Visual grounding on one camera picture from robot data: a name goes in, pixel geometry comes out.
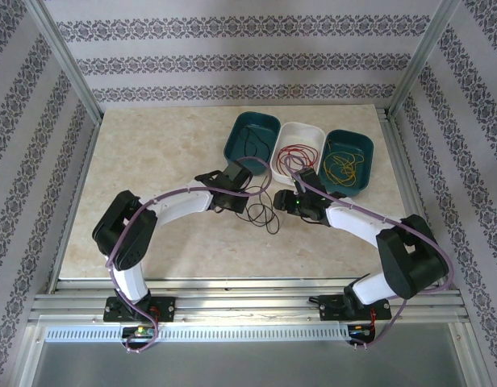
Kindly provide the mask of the aluminium side rail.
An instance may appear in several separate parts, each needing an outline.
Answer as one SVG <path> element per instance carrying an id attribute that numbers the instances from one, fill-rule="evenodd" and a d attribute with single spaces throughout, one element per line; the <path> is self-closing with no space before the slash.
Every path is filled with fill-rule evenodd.
<path id="1" fill-rule="evenodd" d="M 103 119 L 99 120 L 95 125 L 94 129 L 88 139 L 85 153 L 83 154 L 81 165 L 78 169 L 77 179 L 75 181 L 74 190 L 72 193 L 71 201 L 68 206 L 68 212 L 63 223 L 63 228 L 61 230 L 61 235 L 58 240 L 56 255 L 54 256 L 54 261 L 48 275 L 48 281 L 46 282 L 46 287 L 44 292 L 46 294 L 53 294 L 56 291 L 57 282 L 59 281 L 61 267 L 64 261 L 65 252 L 68 246 L 69 237 L 71 235 L 71 230 L 77 215 L 77 209 L 79 202 L 81 200 L 82 192 L 84 189 L 86 176 L 88 174 L 94 149 L 98 140 L 98 135 L 102 126 Z"/>
<path id="2" fill-rule="evenodd" d="M 385 114 L 378 112 L 390 162 L 399 187 L 405 215 L 378 239 L 384 248 L 384 270 L 387 279 L 399 287 L 401 298 L 418 293 L 434 293 L 446 289 L 453 280 L 453 264 L 437 245 L 423 218 L 419 195 L 399 133 Z"/>

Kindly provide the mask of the teal plastic bin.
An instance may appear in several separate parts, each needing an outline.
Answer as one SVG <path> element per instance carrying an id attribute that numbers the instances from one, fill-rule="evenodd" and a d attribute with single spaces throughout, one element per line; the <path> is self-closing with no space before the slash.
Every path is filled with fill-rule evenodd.
<path id="1" fill-rule="evenodd" d="M 280 121 L 272 115 L 253 111 L 241 113 L 225 144 L 225 159 L 231 162 L 253 156 L 269 164 L 280 129 Z"/>
<path id="2" fill-rule="evenodd" d="M 366 135 L 342 129 L 326 135 L 319 178 L 328 193 L 355 197 L 370 181 L 374 143 Z"/>

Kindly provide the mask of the grey metal panel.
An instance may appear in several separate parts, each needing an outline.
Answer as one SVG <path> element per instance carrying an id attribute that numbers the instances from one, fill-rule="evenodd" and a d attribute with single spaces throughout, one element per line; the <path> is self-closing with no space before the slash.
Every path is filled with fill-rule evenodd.
<path id="1" fill-rule="evenodd" d="M 341 342 L 45 343 L 30 387 L 488 387 L 449 328 L 396 327 L 377 346 Z"/>

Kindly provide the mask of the aluminium frame post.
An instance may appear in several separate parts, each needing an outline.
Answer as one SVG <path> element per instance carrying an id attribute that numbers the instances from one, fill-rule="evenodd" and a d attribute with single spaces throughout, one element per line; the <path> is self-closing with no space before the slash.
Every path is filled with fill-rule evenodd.
<path id="1" fill-rule="evenodd" d="M 390 105 L 385 109 L 386 119 L 389 122 L 397 116 L 408 93 L 416 82 L 417 77 L 426 65 L 437 41 L 440 39 L 461 2 L 462 0 L 441 0 L 430 23 L 427 25 L 419 45 L 407 65 L 404 74 L 395 87 L 395 91 L 390 100 Z"/>
<path id="2" fill-rule="evenodd" d="M 90 114 L 90 117 L 94 123 L 101 124 L 104 113 L 80 68 L 78 67 L 77 61 L 69 50 L 69 47 L 56 25 L 56 22 L 50 15 L 50 12 L 45 5 L 45 1 L 24 0 L 24 2 L 28 12 L 31 14 L 40 29 L 40 33 L 49 43 L 59 65 L 67 75 L 77 93 L 77 96 L 86 108 L 86 111 Z"/>

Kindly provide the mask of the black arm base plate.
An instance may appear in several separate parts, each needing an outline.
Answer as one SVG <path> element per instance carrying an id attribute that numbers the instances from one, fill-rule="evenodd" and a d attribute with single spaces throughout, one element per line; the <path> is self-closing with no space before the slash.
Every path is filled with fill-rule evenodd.
<path id="1" fill-rule="evenodd" d="M 141 300 L 136 306 L 158 322 L 171 323 L 175 302 L 176 298 L 151 296 Z M 149 319 L 127 306 L 120 298 L 109 297 L 106 300 L 103 321 L 105 323 L 148 323 Z"/>
<path id="2" fill-rule="evenodd" d="M 310 297 L 309 302 L 319 307 L 322 321 L 370 321 L 374 317 L 378 321 L 391 320 L 391 309 L 386 299 L 379 300 L 367 306 L 347 306 L 342 295 L 319 295 Z"/>

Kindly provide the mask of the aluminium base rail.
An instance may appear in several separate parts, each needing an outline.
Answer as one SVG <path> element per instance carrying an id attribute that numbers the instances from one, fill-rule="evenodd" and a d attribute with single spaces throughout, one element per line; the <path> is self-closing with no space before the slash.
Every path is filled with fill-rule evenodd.
<path id="1" fill-rule="evenodd" d="M 177 278 L 149 280 L 152 294 L 176 299 L 174 320 L 183 324 L 250 325 L 316 323 L 310 296 L 341 293 L 351 278 Z M 30 324 L 102 324 L 113 295 L 107 279 L 59 280 L 34 298 Z"/>

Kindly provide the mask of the white plastic bin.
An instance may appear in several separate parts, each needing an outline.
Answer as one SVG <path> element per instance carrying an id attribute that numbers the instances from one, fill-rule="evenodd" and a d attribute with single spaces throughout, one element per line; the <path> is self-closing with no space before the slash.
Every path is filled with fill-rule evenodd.
<path id="1" fill-rule="evenodd" d="M 319 127 L 306 123 L 285 123 L 278 134 L 270 159 L 274 180 L 285 185 L 293 185 L 285 166 L 285 159 L 288 156 L 299 158 L 290 160 L 290 167 L 294 171 L 302 168 L 303 162 L 307 167 L 312 167 L 318 172 L 325 140 L 326 135 Z"/>

